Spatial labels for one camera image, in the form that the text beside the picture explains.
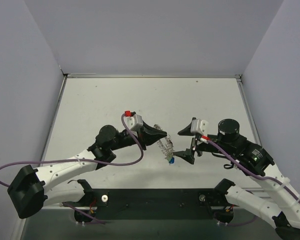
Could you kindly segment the blue tag key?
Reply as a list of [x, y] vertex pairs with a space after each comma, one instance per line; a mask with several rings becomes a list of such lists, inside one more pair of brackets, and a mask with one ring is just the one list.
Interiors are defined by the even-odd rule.
[[175, 158], [172, 157], [168, 162], [169, 162], [170, 165], [174, 164], [175, 163]]

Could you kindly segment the metal disc with keyrings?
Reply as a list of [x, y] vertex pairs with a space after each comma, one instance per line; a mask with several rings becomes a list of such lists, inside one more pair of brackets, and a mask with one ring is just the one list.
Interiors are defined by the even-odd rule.
[[171, 156], [174, 157], [174, 145], [171, 139], [171, 136], [169, 134], [167, 134], [166, 137], [158, 140], [157, 142], [158, 147], [161, 149], [161, 152], [163, 153], [163, 155], [165, 156]]

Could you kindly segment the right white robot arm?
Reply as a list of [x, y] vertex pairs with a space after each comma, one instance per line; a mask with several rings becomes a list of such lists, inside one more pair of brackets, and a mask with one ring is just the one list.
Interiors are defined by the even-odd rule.
[[193, 118], [179, 136], [191, 136], [190, 148], [175, 152], [190, 164], [203, 152], [218, 154], [256, 182], [271, 198], [267, 201], [233, 181], [221, 180], [214, 188], [226, 201], [241, 207], [271, 225], [282, 240], [300, 240], [300, 194], [292, 187], [274, 159], [259, 144], [240, 134], [240, 124], [231, 118], [218, 123], [216, 135], [208, 134], [206, 120]]

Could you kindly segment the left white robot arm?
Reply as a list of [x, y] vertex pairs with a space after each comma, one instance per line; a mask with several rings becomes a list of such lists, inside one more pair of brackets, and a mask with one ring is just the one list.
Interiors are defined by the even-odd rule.
[[99, 170], [116, 158], [114, 150], [138, 145], [145, 151], [167, 133], [144, 122], [130, 122], [123, 131], [112, 125], [105, 125], [95, 142], [81, 153], [66, 161], [33, 168], [22, 167], [7, 189], [7, 193], [20, 219], [26, 219], [39, 212], [44, 206], [57, 203], [79, 203], [82, 206], [101, 201], [89, 183], [75, 177]]

